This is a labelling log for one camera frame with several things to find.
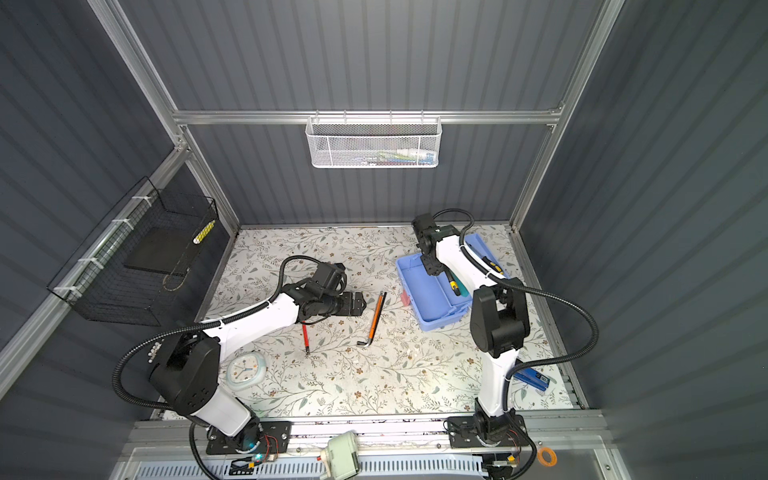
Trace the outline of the white blue tool box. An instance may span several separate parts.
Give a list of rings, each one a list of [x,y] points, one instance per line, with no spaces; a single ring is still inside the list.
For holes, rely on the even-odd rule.
[[[466,320],[466,331],[471,332],[473,300],[458,278],[455,280],[460,295],[455,294],[445,273],[438,276],[427,273],[421,253],[401,257],[395,265],[403,295],[410,301],[412,313],[422,331],[437,331]]]

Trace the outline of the teal utility knife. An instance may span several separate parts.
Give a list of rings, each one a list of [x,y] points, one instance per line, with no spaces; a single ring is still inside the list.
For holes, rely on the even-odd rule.
[[[458,284],[456,283],[456,280],[455,280],[453,274],[448,269],[444,270],[444,274],[446,276],[446,279],[447,279],[448,284],[450,285],[450,287],[452,289],[456,289],[458,287]]]

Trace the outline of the yellow black utility knife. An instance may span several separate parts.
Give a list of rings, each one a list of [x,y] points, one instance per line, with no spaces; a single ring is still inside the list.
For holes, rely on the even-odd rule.
[[[451,288],[452,292],[453,292],[453,293],[454,293],[456,296],[461,296],[461,295],[462,295],[462,292],[461,292],[461,288],[460,288],[460,286],[459,286],[459,283],[458,283],[458,282],[457,282],[457,281],[456,281],[456,280],[455,280],[453,277],[450,277],[450,278],[448,279],[448,283],[449,283],[449,285],[450,285],[450,288]]]

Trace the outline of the yellow black screwdriver short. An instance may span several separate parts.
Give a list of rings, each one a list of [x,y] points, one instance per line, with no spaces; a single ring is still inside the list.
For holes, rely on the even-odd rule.
[[[487,256],[483,256],[483,257],[482,257],[482,261],[483,261],[483,262],[484,262],[484,263],[485,263],[485,264],[486,264],[486,265],[487,265],[489,268],[491,268],[493,271],[495,271],[496,273],[498,273],[498,274],[500,274],[500,275],[504,275],[504,271],[503,271],[503,269],[502,269],[502,268],[501,268],[501,267],[500,267],[500,266],[499,266],[499,265],[498,265],[496,262],[492,261],[492,260],[491,260],[489,257],[487,257]]]

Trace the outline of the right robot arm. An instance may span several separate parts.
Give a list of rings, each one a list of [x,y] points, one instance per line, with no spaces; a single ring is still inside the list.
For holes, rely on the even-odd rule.
[[[460,208],[415,217],[412,228],[426,272],[445,274],[458,294],[464,287],[471,295],[470,334],[483,353],[480,391],[476,397],[474,425],[470,428],[483,442],[498,442],[517,430],[509,402],[509,384],[525,368],[558,365],[578,359],[595,348],[599,327],[594,317],[578,304],[525,285],[505,274],[500,265],[468,244],[473,215]],[[530,335],[527,300],[530,296],[552,300],[580,315],[590,328],[586,344],[577,351],[552,358],[520,363],[519,354]]]

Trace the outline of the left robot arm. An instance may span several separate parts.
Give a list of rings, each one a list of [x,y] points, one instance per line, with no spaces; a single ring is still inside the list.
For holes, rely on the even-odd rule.
[[[314,325],[331,317],[360,317],[367,307],[361,292],[348,289],[346,267],[307,255],[284,259],[273,293],[264,301],[210,321],[178,327],[129,349],[117,362],[111,385],[121,400],[170,410],[254,448],[262,428],[257,414],[220,385],[222,362],[247,344],[296,324]],[[130,393],[123,372],[140,351],[151,348],[149,383],[162,398]]]

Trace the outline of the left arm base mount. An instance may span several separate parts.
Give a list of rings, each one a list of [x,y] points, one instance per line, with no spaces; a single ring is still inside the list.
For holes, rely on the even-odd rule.
[[[250,421],[235,436],[227,436],[215,427],[206,432],[207,455],[278,455],[287,452],[293,424],[289,421]]]

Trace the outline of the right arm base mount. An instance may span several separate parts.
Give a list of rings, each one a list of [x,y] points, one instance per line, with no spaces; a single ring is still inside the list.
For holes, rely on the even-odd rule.
[[[443,429],[448,435],[450,447],[453,449],[470,448],[511,448],[518,449],[528,446],[522,433],[527,431],[522,416],[515,416],[517,428],[512,428],[506,419],[495,424],[495,429],[480,426],[479,422],[470,416],[452,416],[443,421]]]

